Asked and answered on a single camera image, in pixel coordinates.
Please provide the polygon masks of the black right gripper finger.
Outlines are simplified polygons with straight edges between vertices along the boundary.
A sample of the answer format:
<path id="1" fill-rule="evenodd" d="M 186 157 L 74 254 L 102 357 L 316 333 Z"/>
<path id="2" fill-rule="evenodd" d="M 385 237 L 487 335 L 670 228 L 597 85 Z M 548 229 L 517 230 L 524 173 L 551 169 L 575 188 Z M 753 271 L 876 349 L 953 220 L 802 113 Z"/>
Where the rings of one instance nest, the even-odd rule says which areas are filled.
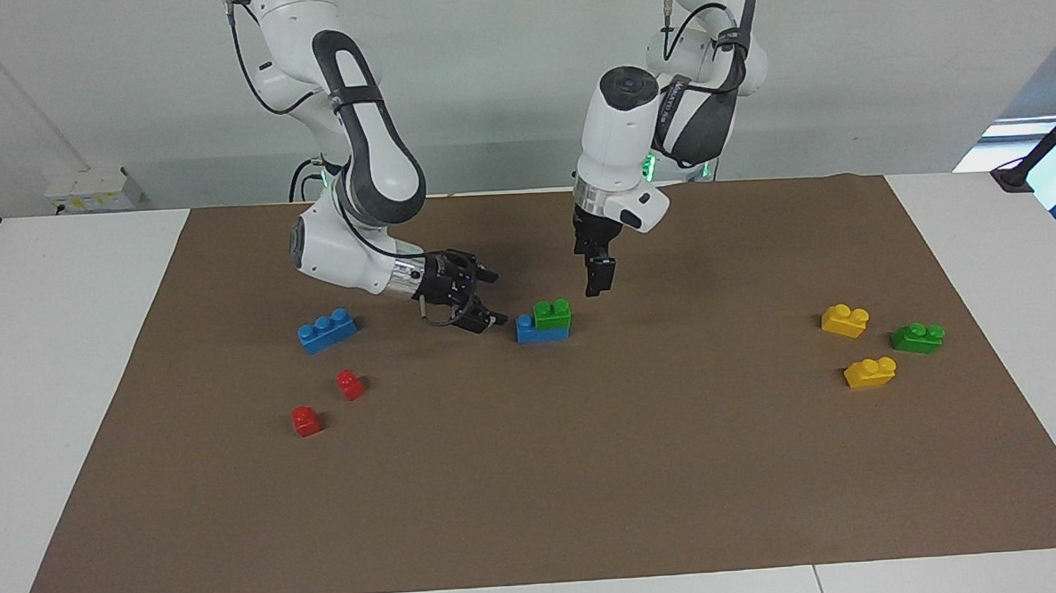
<path id="1" fill-rule="evenodd" d="M 482 266 L 477 256 L 469 252 L 457 252 L 456 264 L 459 268 L 457 279 L 460 288 L 473 288 L 478 282 L 494 285 L 499 281 L 499 274 Z"/>
<path id="2" fill-rule="evenodd" d="M 490 311 L 483 304 L 455 308 L 456 327 L 472 333 L 485 332 L 489 327 L 504 326 L 506 321 L 507 314 Z"/>

